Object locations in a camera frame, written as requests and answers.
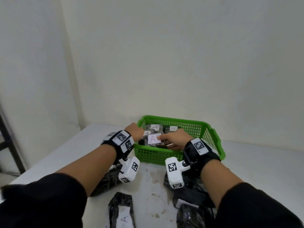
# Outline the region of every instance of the qr-like marker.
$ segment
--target qr-like marker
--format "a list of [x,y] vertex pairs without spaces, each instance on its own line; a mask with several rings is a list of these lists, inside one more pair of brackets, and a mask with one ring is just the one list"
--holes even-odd
[[117,138],[120,140],[120,141],[124,141],[126,139],[126,136],[124,136],[122,133],[120,133],[119,135],[117,135]]
[[205,147],[204,144],[201,141],[195,143],[194,146],[195,146],[196,149],[201,149],[201,148]]
[[129,149],[132,146],[131,141],[130,140],[126,141],[125,145],[126,145],[126,148]]
[[135,172],[136,172],[137,168],[138,168],[138,165],[135,162],[133,162],[132,169],[135,170]]
[[126,177],[122,178],[121,180],[122,180],[124,183],[130,182]]
[[173,188],[179,188],[179,187],[182,187],[181,183],[178,183],[178,184],[174,184],[174,185],[173,185]]
[[169,172],[177,170],[175,162],[168,164],[168,169],[169,169]]

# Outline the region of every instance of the black metal frame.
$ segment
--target black metal frame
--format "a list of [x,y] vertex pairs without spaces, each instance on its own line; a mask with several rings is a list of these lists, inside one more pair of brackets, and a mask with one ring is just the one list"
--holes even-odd
[[4,124],[4,121],[0,115],[0,131],[1,131],[1,134],[4,138],[4,142],[0,143],[0,151],[8,148],[9,151],[11,152],[11,155],[13,156],[13,159],[18,167],[18,170],[21,174],[23,174],[25,172],[25,168],[24,168],[24,165],[20,159],[20,156],[16,150],[16,147],[11,139],[11,136]]

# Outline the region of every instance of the forearm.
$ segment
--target forearm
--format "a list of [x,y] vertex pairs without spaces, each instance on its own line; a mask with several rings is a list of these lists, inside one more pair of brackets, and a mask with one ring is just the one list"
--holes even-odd
[[116,159],[116,151],[110,145],[101,145],[87,155],[61,168],[57,173],[68,174],[77,179],[89,196],[108,172]]
[[209,161],[201,171],[201,180],[216,208],[228,190],[243,182],[218,160]]

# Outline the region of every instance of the hand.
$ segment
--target hand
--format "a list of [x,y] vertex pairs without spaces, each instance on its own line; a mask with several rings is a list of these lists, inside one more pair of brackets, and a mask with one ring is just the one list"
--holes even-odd
[[128,125],[125,130],[132,135],[134,142],[138,142],[143,137],[145,131],[143,128],[138,127],[134,122],[131,125]]
[[159,140],[169,140],[173,145],[168,146],[169,149],[181,149],[185,148],[188,141],[192,140],[193,137],[189,135],[184,129],[178,129],[172,133],[165,133],[157,137]]

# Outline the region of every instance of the floor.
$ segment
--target floor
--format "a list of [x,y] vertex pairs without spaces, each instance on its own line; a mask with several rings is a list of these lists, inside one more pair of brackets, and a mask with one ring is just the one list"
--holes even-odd
[[13,180],[15,180],[16,176],[11,176],[8,174],[2,174],[0,173],[0,187],[10,184]]

